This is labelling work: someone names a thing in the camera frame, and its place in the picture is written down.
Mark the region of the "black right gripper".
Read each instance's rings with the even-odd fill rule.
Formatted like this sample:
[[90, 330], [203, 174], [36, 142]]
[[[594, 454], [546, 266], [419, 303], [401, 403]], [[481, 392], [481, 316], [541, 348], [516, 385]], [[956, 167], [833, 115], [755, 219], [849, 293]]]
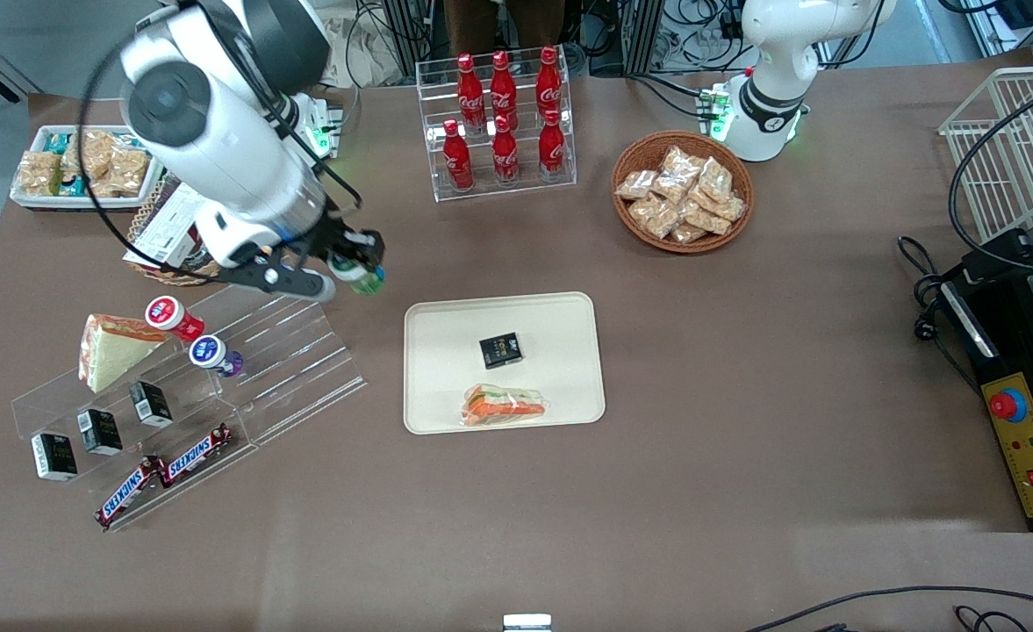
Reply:
[[313, 262], [328, 265], [333, 275], [352, 275], [355, 264], [376, 271], [383, 264], [386, 244], [377, 231], [356, 232], [342, 219], [323, 213], [313, 228], [287, 245], [291, 267]]

